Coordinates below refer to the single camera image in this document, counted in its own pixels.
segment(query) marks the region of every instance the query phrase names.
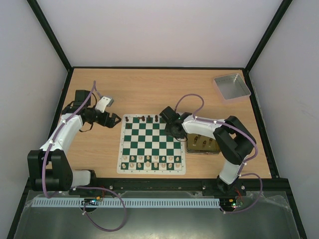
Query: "purple cable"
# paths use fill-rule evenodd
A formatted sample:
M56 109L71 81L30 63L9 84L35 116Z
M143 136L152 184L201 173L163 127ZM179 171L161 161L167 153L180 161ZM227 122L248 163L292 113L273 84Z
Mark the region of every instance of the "purple cable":
M259 182L260 182L260 191L259 191L259 194L257 196L257 199L251 204L249 205L248 207L242 209L242 210L239 210L239 211L235 211L235 212L226 212L224 209L220 208L220 210L224 213L224 214L235 214L235 213L243 213L244 211L247 211L249 209L251 209L257 202L258 200L260 199L261 197L261 194L263 192L263 181L261 180L261 177L259 177L258 174L256 173L246 173L246 174L243 174L241 175L242 177L245 177L245 176L248 176L248 175L255 175L258 179L259 179Z
M85 101L82 103L82 105L72 114L70 115L66 120L65 122L68 122L70 119L72 119L84 106L85 104L88 102L88 100L91 98L91 95L93 93L93 91L95 90L97 92L97 89L96 89L96 86L95 86L96 82L94 81L93 82L93 87L89 93L89 95L87 96L87 98L85 99ZM59 132L61 131L61 129L65 126L64 123L62 123L59 128L56 130L55 134L53 135L52 137L52 141L54 143L55 139L57 138ZM45 185L45 167L46 167L46 162L47 162L47 159L48 159L48 155L49 155L49 152L50 152L50 149L51 147L53 146L52 143L49 144L45 154L44 154L44 159L43 159L43 165L42 165L42 190L43 190L43 193L45 195L46 198L52 198L54 196L54 194L56 193L53 193L51 196L48 195L48 192L46 190L46 185Z
M124 209L124 218L123 218L123 221L122 223L115 229L106 229L106 228L103 228L103 227L100 227L99 225L97 225L92 219L91 217L89 216L89 214L85 211L85 207L86 207L86 204L84 205L83 207L83 213L86 215L86 217L90 220L90 222L93 224L93 226L95 226L96 228L104 231L104 232L115 232L115 231L118 231L119 229L121 229L126 221L127 221L127 209L125 207L125 204L124 204L124 201L123 199L120 197L120 195L118 195L116 192L113 192L111 191L110 189L107 189L107 188L100 188L100 187L83 187L83 186L77 186L76 188L80 188L80 189L95 189L95 190L104 190L104 191L107 191L107 192L110 192L112 193L113 195L115 195L116 197L118 197L123 205L123 209Z
M243 163L241 164L241 166L240 166L240 168L239 168L239 171L238 171L238 174L240 174L240 172L243 170L243 168L244 168L244 166L245 166L245 163L246 163L247 161L249 161L249 160L251 160L251 159L253 159L253 158L255 158L255 157L257 156L257 154L258 154L258 147L257 147L256 143L255 143L255 142L253 141L253 139L252 139L251 137L249 137L245 132L241 131L240 129L238 129L238 128L236 128L236 127L234 127L234 126L232 126L232 125L230 125L230 124L228 124L228 123L224 123L224 122L217 121L217 120L203 119L203 118L197 117L196 114L204 107L204 102L205 102L205 101L204 101L204 98L203 98L202 96L198 95L198 94L187 94L187 95L184 95L182 98L180 98L179 101L177 102L176 106L175 106L175 112L176 112L176 110L177 110L177 107L178 107L179 103L180 103L185 97L187 97L187 96L197 96L197 97L199 97L199 98L201 99L201 101L202 101L201 106L200 106L197 110L195 110L194 113L193 113L193 118L194 118L195 120L202 121L202 122L208 122L208 123L217 123L217 124L221 124L221 125L224 125L224 126L226 126L226 127L229 127L229 128L231 128L231 129L233 129L234 131L236 131L236 132L240 133L241 135L243 135L245 138L247 138L247 139L252 143L252 145L253 145L254 148L255 148L255 154L254 154L253 156L251 156L251 157L249 157L249 158L243 160Z

